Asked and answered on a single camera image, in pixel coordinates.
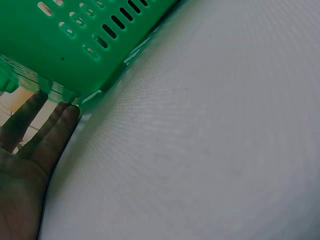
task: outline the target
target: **ventilation slot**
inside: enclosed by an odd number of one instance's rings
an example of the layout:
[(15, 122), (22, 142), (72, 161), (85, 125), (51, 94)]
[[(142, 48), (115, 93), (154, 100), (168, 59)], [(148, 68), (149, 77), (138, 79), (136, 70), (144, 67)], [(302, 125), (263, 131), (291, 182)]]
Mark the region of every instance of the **ventilation slot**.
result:
[(110, 37), (112, 37), (113, 39), (117, 38), (117, 34), (114, 31), (112, 31), (112, 29), (107, 24), (103, 24), (102, 28), (106, 31), (107, 34), (110, 35)]
[(93, 2), (94, 2), (95, 4), (97, 4), (97, 5), (99, 6), (99, 8), (101, 8), (101, 9), (105, 8), (105, 5), (104, 5), (101, 1), (99, 1), (99, 0), (93, 0)]
[(90, 46), (88, 46), (87, 44), (83, 44), (82, 47), (83, 50), (90, 55), (90, 57), (92, 57), (95, 60), (99, 59), (99, 55)]
[(63, 0), (53, 0), (58, 6), (62, 6), (64, 4)]
[(117, 24), (119, 26), (119, 28), (121, 28), (122, 30), (126, 28), (126, 26), (115, 16), (112, 15), (111, 16), (112, 21), (115, 22), (115, 24)]
[(145, 7), (148, 7), (148, 3), (146, 2), (146, 0), (140, 0), (140, 2), (141, 2)]
[(120, 7), (120, 12), (130, 21), (132, 22), (134, 18), (123, 8)]
[(77, 13), (75, 13), (74, 11), (69, 13), (69, 16), (77, 23), (80, 25), (80, 27), (84, 27), (85, 21), (82, 19), (82, 17), (80, 17)]
[(65, 22), (60, 22), (59, 27), (70, 37), (74, 38), (76, 36), (75, 32), (69, 27)]
[(90, 17), (93, 18), (96, 15), (95, 12), (91, 8), (89, 8), (87, 5), (85, 5), (83, 2), (80, 3), (79, 6)]
[(38, 8), (41, 9), (42, 12), (44, 12), (47, 16), (52, 16), (53, 12), (52, 10), (42, 1), (38, 2)]
[(93, 34), (92, 37), (98, 44), (101, 45), (101, 47), (103, 47), (104, 49), (108, 48), (108, 44), (98, 34)]
[(141, 10), (131, 0), (128, 1), (128, 4), (136, 11), (137, 14), (141, 13)]

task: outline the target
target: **basket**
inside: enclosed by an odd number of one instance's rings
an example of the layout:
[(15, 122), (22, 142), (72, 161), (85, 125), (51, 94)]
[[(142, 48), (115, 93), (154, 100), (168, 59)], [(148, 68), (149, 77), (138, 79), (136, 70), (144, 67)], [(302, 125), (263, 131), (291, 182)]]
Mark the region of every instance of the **basket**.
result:
[(0, 91), (73, 102), (103, 89), (175, 2), (0, 1)]

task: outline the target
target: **white sheet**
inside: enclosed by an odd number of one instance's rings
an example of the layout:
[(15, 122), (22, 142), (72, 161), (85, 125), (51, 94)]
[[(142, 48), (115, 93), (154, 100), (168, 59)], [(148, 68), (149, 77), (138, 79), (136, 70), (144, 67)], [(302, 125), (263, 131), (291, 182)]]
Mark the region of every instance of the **white sheet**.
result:
[(189, 0), (80, 128), (43, 240), (313, 240), (320, 1)]

